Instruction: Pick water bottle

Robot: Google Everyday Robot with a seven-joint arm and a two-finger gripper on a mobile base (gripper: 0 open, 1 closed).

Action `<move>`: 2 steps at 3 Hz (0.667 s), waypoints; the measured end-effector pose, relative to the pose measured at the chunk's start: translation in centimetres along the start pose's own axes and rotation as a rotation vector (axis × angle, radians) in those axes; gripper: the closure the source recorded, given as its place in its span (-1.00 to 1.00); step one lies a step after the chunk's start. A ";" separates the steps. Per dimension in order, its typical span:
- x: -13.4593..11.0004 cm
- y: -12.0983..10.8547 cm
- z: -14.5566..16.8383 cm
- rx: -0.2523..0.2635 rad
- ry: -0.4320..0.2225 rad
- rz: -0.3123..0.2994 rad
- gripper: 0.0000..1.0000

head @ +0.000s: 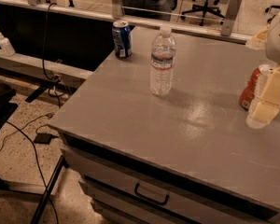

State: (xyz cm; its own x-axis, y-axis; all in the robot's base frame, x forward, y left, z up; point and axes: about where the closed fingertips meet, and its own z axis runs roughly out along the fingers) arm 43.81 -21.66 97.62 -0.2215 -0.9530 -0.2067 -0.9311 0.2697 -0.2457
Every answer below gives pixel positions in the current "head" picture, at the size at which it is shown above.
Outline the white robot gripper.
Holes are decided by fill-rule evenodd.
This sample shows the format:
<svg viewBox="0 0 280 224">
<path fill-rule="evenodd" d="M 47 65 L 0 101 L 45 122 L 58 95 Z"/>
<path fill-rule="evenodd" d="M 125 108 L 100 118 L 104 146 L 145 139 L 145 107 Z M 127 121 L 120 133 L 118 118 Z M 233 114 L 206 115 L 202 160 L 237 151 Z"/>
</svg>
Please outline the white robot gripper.
<svg viewBox="0 0 280 224">
<path fill-rule="evenodd" d="M 264 49 L 268 59 L 280 63 L 280 11 L 270 26 L 263 27 L 245 43 L 249 49 Z M 280 112 L 280 64 L 259 67 L 254 99 L 248 109 L 246 124 L 253 129 L 267 126 Z"/>
</svg>

